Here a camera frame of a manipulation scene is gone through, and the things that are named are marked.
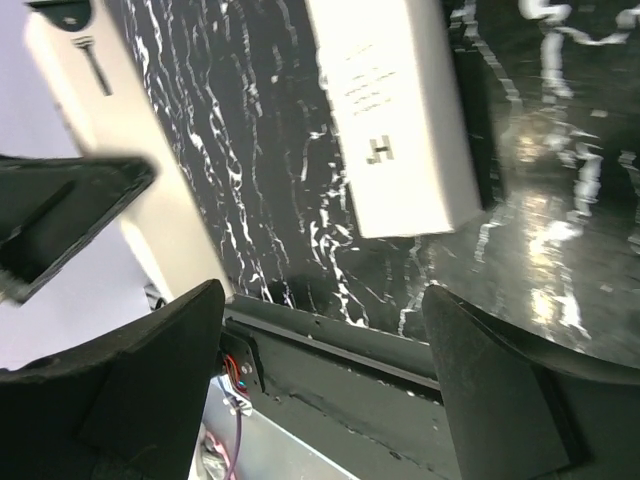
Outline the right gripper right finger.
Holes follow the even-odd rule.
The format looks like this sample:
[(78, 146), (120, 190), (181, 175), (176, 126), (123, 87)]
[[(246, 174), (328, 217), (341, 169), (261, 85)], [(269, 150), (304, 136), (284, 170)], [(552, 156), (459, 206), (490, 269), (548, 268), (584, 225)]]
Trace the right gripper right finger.
[(639, 371), (486, 314), (441, 286), (422, 310), (465, 479), (636, 479)]

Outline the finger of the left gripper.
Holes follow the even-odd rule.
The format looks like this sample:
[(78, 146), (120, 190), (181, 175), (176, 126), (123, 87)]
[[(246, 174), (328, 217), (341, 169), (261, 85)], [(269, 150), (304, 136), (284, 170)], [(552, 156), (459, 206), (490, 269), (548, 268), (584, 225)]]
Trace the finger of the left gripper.
[(1, 157), (1, 299), (27, 302), (156, 177), (139, 156)]

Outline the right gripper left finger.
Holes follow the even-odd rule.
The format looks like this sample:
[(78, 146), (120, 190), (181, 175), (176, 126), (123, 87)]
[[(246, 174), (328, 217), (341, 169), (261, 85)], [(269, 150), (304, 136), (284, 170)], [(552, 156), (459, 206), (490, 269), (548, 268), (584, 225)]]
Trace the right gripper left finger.
[(5, 479), (184, 479), (225, 296), (209, 280), (71, 349), (1, 373)]

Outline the white Harry's box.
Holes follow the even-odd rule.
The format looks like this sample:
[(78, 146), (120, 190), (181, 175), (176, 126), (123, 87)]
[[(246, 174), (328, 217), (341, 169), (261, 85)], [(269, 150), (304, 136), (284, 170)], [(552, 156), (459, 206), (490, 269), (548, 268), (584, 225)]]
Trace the white Harry's box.
[(205, 280), (233, 289), (140, 76), (101, 1), (31, 1), (25, 41), (87, 156), (141, 156), (153, 184), (119, 216), (129, 247), (173, 300)]

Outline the white H logo box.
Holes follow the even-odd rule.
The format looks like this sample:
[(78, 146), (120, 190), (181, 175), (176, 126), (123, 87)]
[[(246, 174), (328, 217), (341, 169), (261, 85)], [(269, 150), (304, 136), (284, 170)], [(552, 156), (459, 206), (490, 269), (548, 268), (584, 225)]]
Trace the white H logo box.
[(440, 3), (306, 6), (361, 236), (449, 233), (479, 216)]

